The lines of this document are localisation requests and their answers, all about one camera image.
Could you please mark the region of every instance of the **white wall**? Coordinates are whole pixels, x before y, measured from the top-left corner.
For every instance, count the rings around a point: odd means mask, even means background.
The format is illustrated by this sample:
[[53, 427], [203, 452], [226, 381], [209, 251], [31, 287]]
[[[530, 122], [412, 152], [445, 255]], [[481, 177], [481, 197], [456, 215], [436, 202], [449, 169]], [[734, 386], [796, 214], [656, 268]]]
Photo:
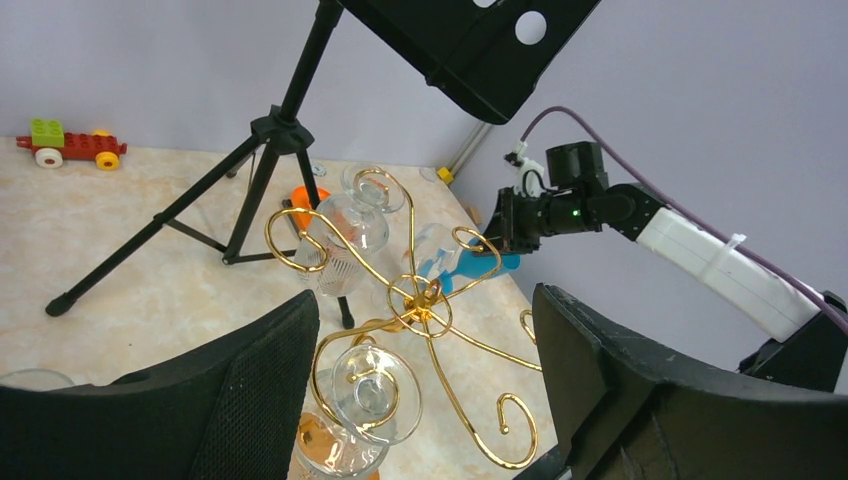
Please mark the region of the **white wall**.
[[[282, 101], [317, 0], [5, 0], [0, 135], [33, 116], [229, 151]], [[303, 106], [313, 156], [440, 165], [474, 119], [345, 13]]]
[[[848, 3], [604, 0], [496, 128], [453, 190], [481, 212], [514, 182], [501, 159], [543, 108], [575, 108], [669, 194], [808, 284], [848, 298]], [[564, 115], [529, 155], [588, 139]], [[633, 181], [606, 157], [611, 183]], [[765, 340], [693, 279], [606, 231], [543, 240], [514, 275], [723, 368]]]

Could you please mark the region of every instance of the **white toy wheel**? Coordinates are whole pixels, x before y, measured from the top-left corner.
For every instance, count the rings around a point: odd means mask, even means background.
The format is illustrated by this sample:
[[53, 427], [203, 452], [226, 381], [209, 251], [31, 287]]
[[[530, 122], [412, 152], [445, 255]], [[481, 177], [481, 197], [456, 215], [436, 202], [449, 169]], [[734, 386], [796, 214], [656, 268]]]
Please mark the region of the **white toy wheel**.
[[55, 148], [41, 148], [35, 152], [35, 163], [42, 168], [59, 168], [62, 166], [62, 154]]

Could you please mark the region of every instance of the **clear glass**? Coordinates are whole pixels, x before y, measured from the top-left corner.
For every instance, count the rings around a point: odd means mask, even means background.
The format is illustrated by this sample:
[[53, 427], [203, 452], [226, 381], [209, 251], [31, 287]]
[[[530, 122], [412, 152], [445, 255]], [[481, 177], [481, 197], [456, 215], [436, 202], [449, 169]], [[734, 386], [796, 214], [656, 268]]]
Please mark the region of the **clear glass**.
[[[367, 164], [347, 167], [341, 182], [345, 193], [331, 195], [317, 209], [366, 261], [370, 261], [388, 242], [389, 224], [383, 213], [396, 211], [404, 204], [403, 194], [384, 176], [378, 173], [360, 175], [360, 172], [368, 170], [379, 168]], [[299, 272], [301, 281], [306, 288], [322, 295], [348, 295], [364, 278], [365, 269], [324, 222], [309, 222], [307, 231], [327, 250], [329, 259], [320, 272]], [[312, 266], [317, 265], [320, 259], [319, 250], [301, 240], [294, 261]]]
[[[415, 235], [415, 272], [427, 280], [437, 278], [455, 262], [459, 244], [451, 230], [441, 223], [428, 223]], [[409, 250], [403, 254], [401, 267], [409, 268]]]
[[55, 370], [27, 368], [0, 376], [0, 385], [35, 392], [46, 392], [73, 387], [74, 382], [66, 375]]
[[[415, 271], [416, 273], [426, 278], [433, 280], [438, 278], [443, 272], [450, 271], [456, 265], [459, 258], [457, 254], [461, 247], [454, 241], [451, 235], [451, 230], [441, 223], [429, 223], [415, 235]], [[409, 250], [404, 252], [400, 263], [396, 265], [396, 269], [400, 271], [409, 271]], [[389, 280], [394, 280], [396, 276], [389, 277]], [[397, 287], [406, 293], [414, 293], [412, 281], [402, 279], [397, 282]], [[387, 304], [386, 287], [377, 285], [371, 291], [371, 303], [377, 308], [379, 314], [383, 316], [391, 316], [392, 311]], [[403, 305], [403, 297], [396, 292], [392, 293], [392, 302], [396, 306]]]
[[376, 345], [358, 345], [336, 361], [333, 411], [345, 428], [377, 445], [396, 445], [421, 420], [421, 389], [409, 365]]
[[436, 170], [432, 167], [421, 167], [418, 169], [418, 173], [420, 173], [421, 176], [428, 182], [438, 182], [441, 180], [439, 178], [439, 174], [436, 173]]
[[[324, 398], [330, 400], [332, 372], [318, 372], [316, 383]], [[377, 471], [389, 447], [368, 443], [333, 423], [315, 403], [312, 392], [307, 392], [294, 451], [298, 463], [313, 478], [364, 479]]]

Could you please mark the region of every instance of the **orange object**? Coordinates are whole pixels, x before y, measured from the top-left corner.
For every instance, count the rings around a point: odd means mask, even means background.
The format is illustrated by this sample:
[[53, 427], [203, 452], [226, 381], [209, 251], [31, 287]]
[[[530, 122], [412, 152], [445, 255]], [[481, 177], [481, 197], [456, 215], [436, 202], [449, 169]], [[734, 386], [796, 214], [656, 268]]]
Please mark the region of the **orange object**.
[[[324, 200], [329, 196], [330, 192], [323, 188], [318, 189], [318, 198], [321, 200]], [[306, 187], [300, 186], [292, 191], [292, 205], [301, 208], [312, 208], [309, 204], [309, 195], [306, 193]], [[306, 227], [309, 226], [309, 222], [312, 220], [312, 216], [305, 213], [295, 213], [292, 216], [294, 217], [294, 223], [297, 224], [297, 228], [300, 230], [306, 230]]]

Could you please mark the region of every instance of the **tripod rubber foot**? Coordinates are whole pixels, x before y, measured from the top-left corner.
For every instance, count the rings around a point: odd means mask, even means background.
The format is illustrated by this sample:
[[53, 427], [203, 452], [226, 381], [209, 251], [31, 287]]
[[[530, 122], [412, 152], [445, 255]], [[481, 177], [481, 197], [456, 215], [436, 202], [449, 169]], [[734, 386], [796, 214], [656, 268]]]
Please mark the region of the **tripod rubber foot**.
[[54, 298], [52, 302], [48, 303], [47, 308], [45, 308], [44, 311], [51, 317], [58, 317], [70, 310], [76, 302], [76, 300], [68, 298], [67, 293], [63, 293], [62, 295]]
[[356, 326], [356, 321], [353, 319], [353, 315], [347, 311], [346, 308], [342, 310], [342, 326], [345, 330], [350, 330]]

